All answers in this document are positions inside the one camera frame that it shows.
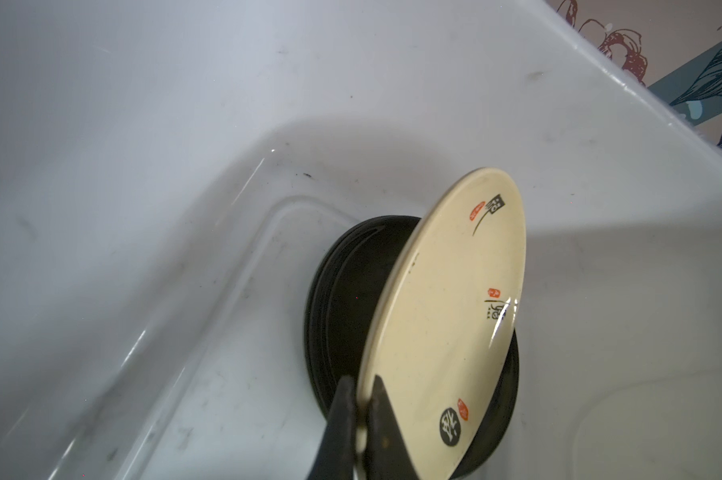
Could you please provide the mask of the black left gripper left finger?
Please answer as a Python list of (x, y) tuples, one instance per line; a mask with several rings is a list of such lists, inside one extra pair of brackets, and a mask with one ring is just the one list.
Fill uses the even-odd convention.
[(353, 480), (356, 455), (355, 381), (343, 376), (337, 385), (327, 425), (308, 480)]

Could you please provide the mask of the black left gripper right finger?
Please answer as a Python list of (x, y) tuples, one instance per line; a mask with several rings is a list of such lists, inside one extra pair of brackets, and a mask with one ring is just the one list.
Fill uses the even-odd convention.
[(383, 379), (374, 378), (366, 409), (363, 466), (367, 479), (410, 479), (418, 475), (409, 457)]

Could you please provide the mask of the cream yellow plate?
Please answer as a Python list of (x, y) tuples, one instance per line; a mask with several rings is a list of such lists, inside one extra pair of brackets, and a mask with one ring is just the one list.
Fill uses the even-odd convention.
[(417, 224), (374, 311), (358, 376), (368, 411), (383, 386), (419, 479), (474, 472), (512, 418), (520, 376), (515, 320), (526, 262), (519, 190), (498, 169), (454, 184)]

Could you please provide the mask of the black plate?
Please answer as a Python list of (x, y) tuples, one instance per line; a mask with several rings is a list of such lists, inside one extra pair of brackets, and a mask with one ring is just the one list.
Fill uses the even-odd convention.
[[(304, 346), (311, 386), (323, 415), (341, 377), (358, 377), (370, 323), (388, 276), (420, 219), (386, 215), (346, 231), (324, 256), (308, 294)], [(502, 441), (516, 405), (519, 348), (513, 337), (501, 377), (476, 437), (452, 474), (481, 467)]]

